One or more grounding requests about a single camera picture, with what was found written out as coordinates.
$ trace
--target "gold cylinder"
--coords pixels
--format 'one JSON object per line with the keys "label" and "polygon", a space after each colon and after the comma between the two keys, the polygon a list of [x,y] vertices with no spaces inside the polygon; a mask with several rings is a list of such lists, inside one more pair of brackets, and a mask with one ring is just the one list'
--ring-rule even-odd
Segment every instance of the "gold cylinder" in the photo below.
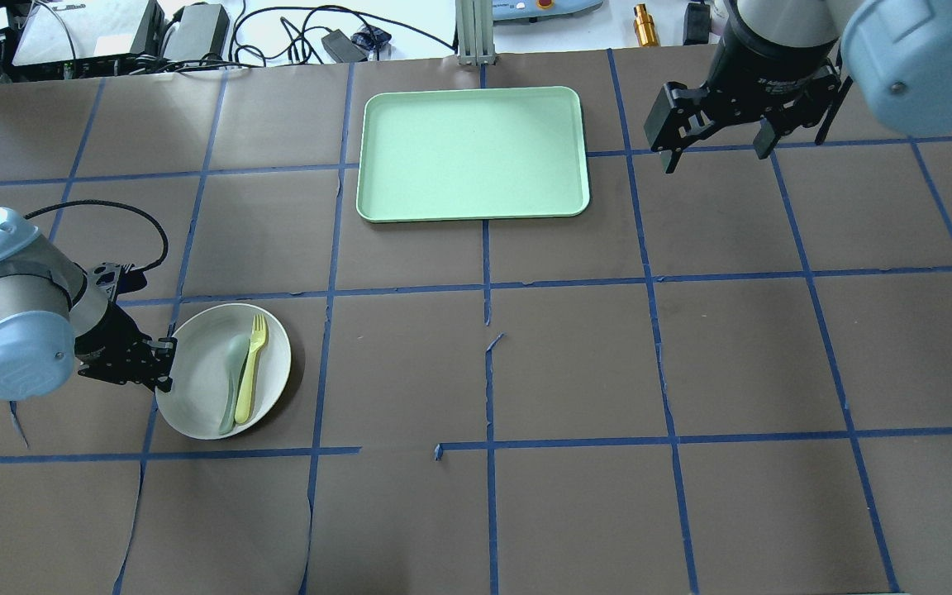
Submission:
{"label": "gold cylinder", "polygon": [[660,40],[656,37],[656,23],[653,23],[653,17],[645,8],[645,4],[634,7],[634,33],[637,34],[638,45],[642,48],[660,45]]}

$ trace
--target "green spoon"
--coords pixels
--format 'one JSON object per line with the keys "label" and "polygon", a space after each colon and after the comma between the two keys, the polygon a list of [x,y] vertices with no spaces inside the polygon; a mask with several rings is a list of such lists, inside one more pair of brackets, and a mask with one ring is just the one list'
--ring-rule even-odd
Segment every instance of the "green spoon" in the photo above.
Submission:
{"label": "green spoon", "polygon": [[234,410],[237,409],[237,391],[241,381],[241,370],[245,369],[245,357],[249,354],[249,336],[238,335],[230,339],[226,346],[226,411],[219,423],[219,436],[226,436],[234,429]]}

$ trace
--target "fork handle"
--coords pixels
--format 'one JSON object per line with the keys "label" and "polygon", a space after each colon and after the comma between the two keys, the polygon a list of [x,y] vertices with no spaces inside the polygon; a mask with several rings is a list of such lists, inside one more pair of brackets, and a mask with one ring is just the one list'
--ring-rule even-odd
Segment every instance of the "fork handle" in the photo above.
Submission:
{"label": "fork handle", "polygon": [[252,365],[245,366],[241,375],[241,389],[237,394],[237,409],[234,410],[234,421],[240,426],[252,417],[253,388],[256,383],[256,354],[249,352],[249,361]]}

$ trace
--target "white surface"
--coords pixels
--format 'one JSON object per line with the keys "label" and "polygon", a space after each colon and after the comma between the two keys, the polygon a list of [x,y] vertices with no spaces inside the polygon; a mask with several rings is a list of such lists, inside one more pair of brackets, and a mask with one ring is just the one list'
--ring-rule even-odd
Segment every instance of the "white surface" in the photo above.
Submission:
{"label": "white surface", "polygon": [[[192,0],[159,0],[167,15],[174,14]],[[240,10],[241,0],[222,0],[223,7],[230,14],[231,23]],[[356,11],[405,22],[409,26],[428,31],[449,44],[454,39],[454,0],[341,0],[337,4],[354,8]],[[605,48],[632,48],[637,46],[634,34],[634,6],[632,0],[604,0],[596,11],[578,17],[559,17],[536,23],[498,23],[494,27],[495,49],[498,53],[525,52],[564,52],[564,50],[598,50]],[[661,45],[680,45],[683,38],[683,16],[688,0],[645,0],[645,6],[656,22],[656,31]],[[317,3],[295,2],[289,0],[249,0],[248,11],[264,7],[302,7]],[[300,26],[305,11],[268,12],[249,19],[238,35],[243,44],[260,47],[265,54],[273,55],[284,49],[288,38],[281,27],[279,17]],[[311,18],[311,24],[340,29],[350,36],[359,29],[360,23],[354,16],[318,12]],[[407,58],[434,58],[450,55],[450,50],[412,31],[393,24],[380,23],[385,31],[393,35],[391,60]],[[314,46],[321,48],[321,33],[318,31]],[[286,64],[286,60],[275,60],[272,64]]]}
{"label": "white surface", "polygon": [[[226,410],[226,347],[234,336],[252,334],[256,312],[267,317],[267,345],[259,354],[252,418],[223,436],[219,422]],[[156,406],[178,433],[198,440],[218,440],[248,430],[269,413],[288,380],[292,348],[280,321],[250,304],[208,308],[174,332],[178,351],[171,366],[170,393],[156,391]]]}

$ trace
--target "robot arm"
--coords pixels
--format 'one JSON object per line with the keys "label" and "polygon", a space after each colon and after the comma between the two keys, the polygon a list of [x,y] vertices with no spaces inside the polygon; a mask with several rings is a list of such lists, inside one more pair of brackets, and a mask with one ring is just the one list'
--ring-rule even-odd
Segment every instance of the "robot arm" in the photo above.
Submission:
{"label": "robot arm", "polygon": [[127,268],[84,272],[18,213],[0,208],[0,399],[45,395],[72,375],[170,389],[174,339],[152,341],[116,305]]}
{"label": "robot arm", "polygon": [[830,124],[850,86],[828,59],[837,41],[883,124],[911,136],[952,131],[952,0],[726,0],[726,10],[707,81],[666,83],[646,118],[666,173],[726,126],[759,121],[764,159],[798,126],[827,113]]}

